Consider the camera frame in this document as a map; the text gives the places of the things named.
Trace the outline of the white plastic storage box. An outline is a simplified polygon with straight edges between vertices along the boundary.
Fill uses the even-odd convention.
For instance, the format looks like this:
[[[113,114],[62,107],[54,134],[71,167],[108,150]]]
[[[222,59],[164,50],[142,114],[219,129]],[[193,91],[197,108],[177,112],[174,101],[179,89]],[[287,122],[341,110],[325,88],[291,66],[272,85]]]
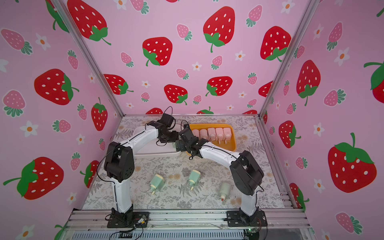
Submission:
[[[157,137],[158,130],[155,127],[141,126],[134,130],[128,144],[136,158],[177,157],[181,154],[173,148],[172,143],[160,143]]]

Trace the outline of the yellow plastic storage box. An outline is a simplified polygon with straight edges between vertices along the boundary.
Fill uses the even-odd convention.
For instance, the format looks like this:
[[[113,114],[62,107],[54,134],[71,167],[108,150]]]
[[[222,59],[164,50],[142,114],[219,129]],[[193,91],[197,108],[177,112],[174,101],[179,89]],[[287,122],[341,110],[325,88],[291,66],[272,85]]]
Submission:
[[[235,131],[233,127],[229,124],[190,124],[191,130],[202,130],[206,129],[208,130],[209,128],[229,128],[231,130],[231,138],[229,140],[220,140],[219,141],[210,141],[213,143],[215,146],[218,146],[220,148],[223,148],[227,151],[235,152],[237,148],[237,143],[236,143],[236,138],[235,138]]]

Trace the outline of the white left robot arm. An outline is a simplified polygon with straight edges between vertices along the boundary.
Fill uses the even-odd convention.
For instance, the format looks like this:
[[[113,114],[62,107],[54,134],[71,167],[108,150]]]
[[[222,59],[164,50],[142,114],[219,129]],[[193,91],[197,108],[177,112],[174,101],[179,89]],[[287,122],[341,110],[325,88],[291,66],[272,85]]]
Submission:
[[[121,142],[111,142],[106,154],[104,170],[108,182],[114,186],[116,211],[127,213],[133,206],[130,197],[130,180],[135,170],[134,155],[151,141],[174,143],[179,139],[174,131],[176,120],[173,116],[163,114],[160,120],[147,123],[136,135]]]

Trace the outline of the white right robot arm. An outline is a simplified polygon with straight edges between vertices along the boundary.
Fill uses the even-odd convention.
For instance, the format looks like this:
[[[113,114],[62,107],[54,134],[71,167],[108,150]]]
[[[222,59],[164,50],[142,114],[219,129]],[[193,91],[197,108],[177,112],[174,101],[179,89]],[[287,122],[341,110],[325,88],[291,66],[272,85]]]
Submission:
[[[250,152],[225,150],[205,139],[197,138],[190,128],[185,128],[179,133],[176,149],[189,153],[191,159],[199,157],[228,168],[235,186],[242,193],[240,213],[247,217],[255,216],[258,211],[257,192],[262,189],[264,172]]]

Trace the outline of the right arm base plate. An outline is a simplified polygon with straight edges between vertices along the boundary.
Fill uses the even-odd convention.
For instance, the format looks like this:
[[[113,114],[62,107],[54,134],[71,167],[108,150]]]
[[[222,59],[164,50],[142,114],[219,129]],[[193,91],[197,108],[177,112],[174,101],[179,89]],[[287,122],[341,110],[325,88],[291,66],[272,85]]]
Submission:
[[[255,213],[248,216],[242,210],[227,211],[224,221],[228,222],[229,227],[267,227],[268,222],[266,214],[260,209],[256,209]]]

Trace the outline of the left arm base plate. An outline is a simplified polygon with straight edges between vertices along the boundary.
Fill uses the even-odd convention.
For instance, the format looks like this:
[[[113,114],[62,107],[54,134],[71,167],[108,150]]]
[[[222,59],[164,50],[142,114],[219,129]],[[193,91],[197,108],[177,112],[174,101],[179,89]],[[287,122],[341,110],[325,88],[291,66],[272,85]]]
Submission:
[[[108,222],[107,228],[146,228],[149,221],[150,212],[134,212],[131,207],[126,213],[119,213],[112,208],[112,213],[105,217]]]

